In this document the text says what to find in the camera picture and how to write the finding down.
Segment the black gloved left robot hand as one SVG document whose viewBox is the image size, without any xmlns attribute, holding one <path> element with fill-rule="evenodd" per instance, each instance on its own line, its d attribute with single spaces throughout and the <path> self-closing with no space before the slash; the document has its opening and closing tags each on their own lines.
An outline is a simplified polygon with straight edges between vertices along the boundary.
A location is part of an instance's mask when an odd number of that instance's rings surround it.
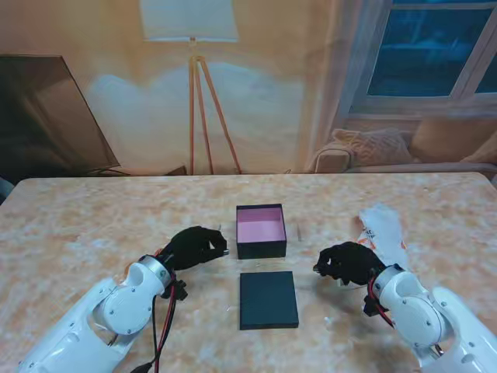
<svg viewBox="0 0 497 373">
<path fill-rule="evenodd" d="M 157 259 L 164 262 L 172 256 L 169 265 L 175 271 L 186 270 L 220 258 L 227 250 L 227 241 L 220 231 L 193 226 L 174 235 Z"/>
</svg>

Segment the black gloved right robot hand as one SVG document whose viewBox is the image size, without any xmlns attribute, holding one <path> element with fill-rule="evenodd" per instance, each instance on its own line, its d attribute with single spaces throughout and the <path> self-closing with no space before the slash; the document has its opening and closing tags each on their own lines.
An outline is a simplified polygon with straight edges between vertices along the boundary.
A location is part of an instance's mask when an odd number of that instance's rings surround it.
<svg viewBox="0 0 497 373">
<path fill-rule="evenodd" d="M 313 271 L 322 277 L 341 280 L 344 285 L 352 282 L 364 286 L 386 267 L 372 249 L 355 242 L 344 242 L 323 249 Z"/>
</svg>

